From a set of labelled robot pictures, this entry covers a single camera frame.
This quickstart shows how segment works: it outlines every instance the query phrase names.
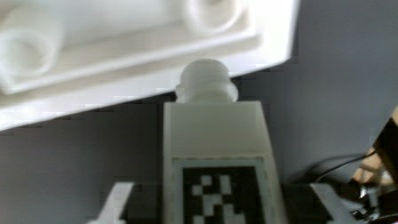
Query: printed pattern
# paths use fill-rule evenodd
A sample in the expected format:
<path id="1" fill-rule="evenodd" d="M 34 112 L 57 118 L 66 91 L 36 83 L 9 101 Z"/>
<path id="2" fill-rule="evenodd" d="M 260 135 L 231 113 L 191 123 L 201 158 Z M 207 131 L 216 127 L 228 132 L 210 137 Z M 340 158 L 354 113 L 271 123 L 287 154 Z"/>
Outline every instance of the printed pattern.
<path id="1" fill-rule="evenodd" d="M 263 224 L 255 167 L 184 169 L 185 224 Z"/>

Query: cylindrical protrusion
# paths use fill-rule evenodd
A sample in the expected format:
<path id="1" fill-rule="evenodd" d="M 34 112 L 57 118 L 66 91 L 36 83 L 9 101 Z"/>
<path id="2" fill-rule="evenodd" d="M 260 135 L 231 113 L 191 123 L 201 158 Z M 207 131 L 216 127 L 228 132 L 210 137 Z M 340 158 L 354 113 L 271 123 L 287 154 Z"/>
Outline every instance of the cylindrical protrusion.
<path id="1" fill-rule="evenodd" d="M 176 88 L 178 102 L 235 102 L 239 90 L 231 83 L 228 68 L 214 59 L 191 63 Z"/>
<path id="2" fill-rule="evenodd" d="M 63 47 L 63 25 L 32 6 L 17 8 L 0 25 L 0 73 L 34 76 L 54 67 Z"/>
<path id="3" fill-rule="evenodd" d="M 184 21 L 200 35 L 223 33 L 246 12 L 247 0 L 184 0 Z"/>

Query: wire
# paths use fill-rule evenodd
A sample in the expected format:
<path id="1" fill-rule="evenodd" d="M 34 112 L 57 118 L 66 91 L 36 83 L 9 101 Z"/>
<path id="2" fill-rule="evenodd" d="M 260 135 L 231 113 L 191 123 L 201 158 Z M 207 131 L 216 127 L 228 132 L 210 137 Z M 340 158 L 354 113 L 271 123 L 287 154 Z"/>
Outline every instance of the wire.
<path id="1" fill-rule="evenodd" d="M 390 219 L 390 218 L 398 218 L 398 213 L 390 214 L 390 215 L 384 215 L 384 216 L 379 216 L 377 220 L 381 220 L 381 219 Z"/>
<path id="2" fill-rule="evenodd" d="M 345 165 L 349 165 L 356 161 L 359 161 L 359 160 L 367 159 L 368 157 L 372 157 L 375 154 L 377 154 L 377 150 L 374 150 L 374 152 L 368 155 L 365 155 L 365 156 L 358 157 L 356 159 L 349 160 L 345 163 L 342 163 L 338 166 L 335 166 L 331 169 L 327 169 L 322 172 L 322 174 L 320 174 L 320 176 L 319 176 L 319 178 L 315 180 L 315 183 L 320 182 L 320 180 L 326 178 L 326 176 L 333 173 L 335 170 L 338 170 Z"/>

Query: white plastic part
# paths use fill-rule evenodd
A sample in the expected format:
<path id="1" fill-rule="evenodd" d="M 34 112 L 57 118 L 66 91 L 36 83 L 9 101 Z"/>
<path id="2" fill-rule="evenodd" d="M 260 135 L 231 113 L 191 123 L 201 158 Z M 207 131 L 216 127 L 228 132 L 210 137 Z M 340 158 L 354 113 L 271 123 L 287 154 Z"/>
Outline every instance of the white plastic part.
<path id="1" fill-rule="evenodd" d="M 18 1 L 0 1 L 2 18 Z M 11 95 L 0 94 L 0 130 L 175 91 L 182 71 L 192 60 L 201 58 L 221 60 L 231 71 L 230 76 L 237 77 L 281 64 L 292 56 L 299 0 L 251 0 L 242 20 L 253 18 L 255 35 L 249 35 L 253 25 L 239 21 L 237 26 L 221 35 L 207 38 L 198 35 L 192 37 L 192 32 L 180 22 L 175 25 L 168 23 L 150 27 L 152 33 L 137 31 L 127 35 L 136 27 L 121 25 L 132 23 L 132 18 L 120 18 L 121 24 L 107 24 L 104 21 L 114 18 L 120 8 L 134 9 L 132 13 L 141 12 L 141 8 L 125 7 L 120 3 L 123 1 L 134 4 L 136 1 L 112 0 L 112 3 L 107 0 L 41 1 L 47 7 L 57 5 L 54 8 L 66 9 L 64 13 L 73 12 L 68 15 L 77 22 L 68 21 L 66 27 L 79 24 L 79 29 L 72 33 L 70 40 L 80 41 L 86 37 L 91 41 L 88 45 L 68 48 L 72 42 L 66 40 L 52 71 L 41 76 L 15 80 L 2 86 L 4 93 Z M 164 2 L 169 7 L 171 0 L 157 2 Z M 118 25 L 120 32 L 109 29 L 112 25 Z M 84 27 L 89 30 L 96 28 L 102 33 L 84 32 L 88 30 Z"/>
<path id="2" fill-rule="evenodd" d="M 201 35 L 223 33 L 246 12 L 247 0 L 185 0 L 184 19 L 192 32 Z"/>
<path id="3" fill-rule="evenodd" d="M 120 217 L 125 210 L 132 189 L 134 183 L 116 183 L 98 219 L 88 224 L 125 224 Z"/>
<path id="4" fill-rule="evenodd" d="M 217 60 L 201 59 L 191 63 L 176 94 L 180 103 L 237 101 L 239 90 L 230 80 L 228 67 Z"/>
<path id="5" fill-rule="evenodd" d="M 262 103 L 168 103 L 164 120 L 164 224 L 184 224 L 182 217 L 189 215 L 182 183 L 187 168 L 249 166 L 256 168 L 267 219 L 256 223 L 287 224 Z"/>
<path id="6" fill-rule="evenodd" d="M 0 74 L 36 76 L 48 72 L 63 47 L 63 25 L 47 10 L 18 7 L 0 25 Z"/>
<path id="7" fill-rule="evenodd" d="M 52 70 L 41 76 L 6 81 L 6 94 L 144 64 L 171 61 L 178 56 L 255 39 L 260 34 L 253 20 L 255 1 L 226 32 L 210 36 L 200 36 L 184 22 L 185 0 L 27 1 L 57 15 L 66 29 L 66 41 Z"/>

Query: white plastic tray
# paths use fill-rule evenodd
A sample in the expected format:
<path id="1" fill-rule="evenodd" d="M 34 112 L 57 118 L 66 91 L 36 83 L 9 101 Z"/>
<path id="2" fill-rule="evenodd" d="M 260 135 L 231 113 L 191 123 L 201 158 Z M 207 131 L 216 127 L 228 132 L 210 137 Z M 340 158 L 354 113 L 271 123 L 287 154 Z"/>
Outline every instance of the white plastic tray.
<path id="1" fill-rule="evenodd" d="M 6 1 L 0 2 L 0 13 L 8 12 Z M 217 47 L 13 95 L 0 93 L 0 130 L 175 91 L 184 68 L 198 59 L 221 60 L 231 77 L 281 64 L 292 54 L 299 0 L 251 2 L 258 30 L 253 38 L 221 42 Z"/>
<path id="2" fill-rule="evenodd" d="M 231 29 L 212 36 L 187 29 L 180 0 L 63 0 L 41 1 L 41 5 L 64 24 L 64 49 L 43 75 L 2 80 L 6 94 L 157 62 L 258 35 L 251 4 Z"/>

